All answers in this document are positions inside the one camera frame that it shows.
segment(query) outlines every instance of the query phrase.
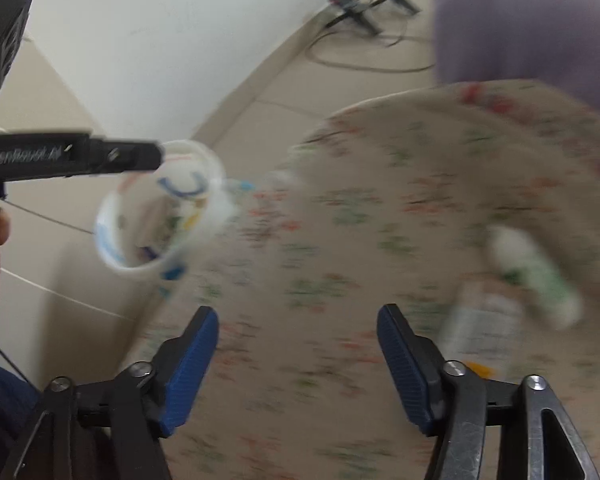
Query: cable on floor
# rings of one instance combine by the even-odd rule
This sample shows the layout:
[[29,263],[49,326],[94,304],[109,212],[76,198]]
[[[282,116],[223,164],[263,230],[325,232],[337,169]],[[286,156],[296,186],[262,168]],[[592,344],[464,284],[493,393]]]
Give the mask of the cable on floor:
[[29,381],[29,379],[27,379],[27,376],[22,372],[22,370],[20,370],[15,363],[9,359],[9,356],[7,354],[5,354],[5,352],[2,351],[2,349],[0,348],[0,357],[2,357],[5,361],[7,361],[9,363],[9,366],[11,368],[13,368],[13,371],[15,371],[21,378],[23,381],[25,381],[29,386],[31,386],[34,390],[36,390],[37,392],[39,391],[31,381]]
[[[309,61],[314,63],[318,63],[324,66],[329,66],[332,68],[343,68],[345,70],[357,70],[359,72],[376,72],[381,74],[411,74],[416,72],[424,72],[425,70],[430,70],[435,66],[435,63],[431,63],[427,66],[420,66],[416,68],[381,68],[375,66],[365,66],[365,65],[356,65],[351,63],[340,63],[337,61],[327,61],[325,59],[321,59],[314,54],[314,47],[320,43],[324,38],[328,36],[333,36],[335,34],[341,34],[342,31],[332,30],[331,32],[326,32],[325,34],[317,36],[304,50],[304,54]],[[387,47],[393,46],[394,44],[400,43],[401,41],[416,41],[420,43],[430,43],[429,40],[425,38],[418,38],[417,36],[407,36],[406,34],[380,34],[379,38],[386,40],[394,40],[394,43],[385,45]]]

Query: floral tablecloth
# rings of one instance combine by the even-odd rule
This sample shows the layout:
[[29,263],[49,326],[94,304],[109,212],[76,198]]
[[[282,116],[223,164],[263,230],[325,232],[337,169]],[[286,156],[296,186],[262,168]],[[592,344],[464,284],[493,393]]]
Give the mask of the floral tablecloth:
[[433,442],[402,411],[376,314],[397,303],[435,338],[462,277],[490,270],[494,222],[531,232],[586,297],[564,332],[528,309],[509,379],[549,379],[600,471],[600,115],[515,80],[347,108],[266,176],[126,359],[218,311],[190,419],[164,441],[174,478],[422,478]]

